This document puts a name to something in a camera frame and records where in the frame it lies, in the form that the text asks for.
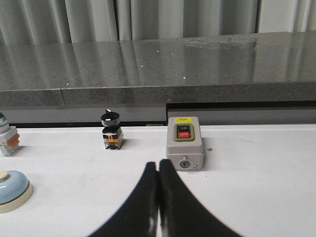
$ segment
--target light blue button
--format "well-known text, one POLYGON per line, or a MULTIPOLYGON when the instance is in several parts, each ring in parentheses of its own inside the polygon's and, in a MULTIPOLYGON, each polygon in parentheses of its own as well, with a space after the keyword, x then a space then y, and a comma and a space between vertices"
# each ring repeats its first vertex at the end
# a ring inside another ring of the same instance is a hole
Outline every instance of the light blue button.
POLYGON ((12 201, 25 192, 29 181, 19 171, 10 170, 8 175, 0 180, 0 204, 12 201))

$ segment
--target red off button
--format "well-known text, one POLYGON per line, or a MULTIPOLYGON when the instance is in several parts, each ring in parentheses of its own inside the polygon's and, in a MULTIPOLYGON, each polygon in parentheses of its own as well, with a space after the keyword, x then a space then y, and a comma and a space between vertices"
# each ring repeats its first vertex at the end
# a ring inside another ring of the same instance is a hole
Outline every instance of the red off button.
POLYGON ((179 132, 179 138, 190 138, 189 132, 179 132))

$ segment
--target white curtain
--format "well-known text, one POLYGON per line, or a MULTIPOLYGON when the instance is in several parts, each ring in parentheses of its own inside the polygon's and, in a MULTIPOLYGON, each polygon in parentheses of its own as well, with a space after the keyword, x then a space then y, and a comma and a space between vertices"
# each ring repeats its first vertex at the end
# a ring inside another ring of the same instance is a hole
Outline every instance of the white curtain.
POLYGON ((316 0, 0 0, 0 44, 316 29, 316 0))

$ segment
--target yellow label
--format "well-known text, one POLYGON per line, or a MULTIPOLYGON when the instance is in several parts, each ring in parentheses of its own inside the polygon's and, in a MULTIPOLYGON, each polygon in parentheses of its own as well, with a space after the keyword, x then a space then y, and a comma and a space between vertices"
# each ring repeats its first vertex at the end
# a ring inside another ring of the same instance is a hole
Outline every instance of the yellow label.
POLYGON ((192 122, 192 118, 176 118, 176 122, 192 122))

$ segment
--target white table surface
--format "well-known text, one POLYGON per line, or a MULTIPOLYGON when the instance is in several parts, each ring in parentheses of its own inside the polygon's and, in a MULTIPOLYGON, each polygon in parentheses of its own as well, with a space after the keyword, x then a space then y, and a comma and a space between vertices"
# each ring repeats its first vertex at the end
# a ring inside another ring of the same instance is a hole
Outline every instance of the white table surface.
MULTIPOLYGON (((105 149, 101 131, 19 129, 22 149, 0 154, 0 170, 23 172, 34 193, 0 214, 0 236, 87 236, 125 201, 146 162, 165 158, 167 127, 123 127, 126 141, 114 151, 105 149)), ((315 124, 201 132, 203 170, 179 174, 209 211, 245 237, 316 236, 315 124)))

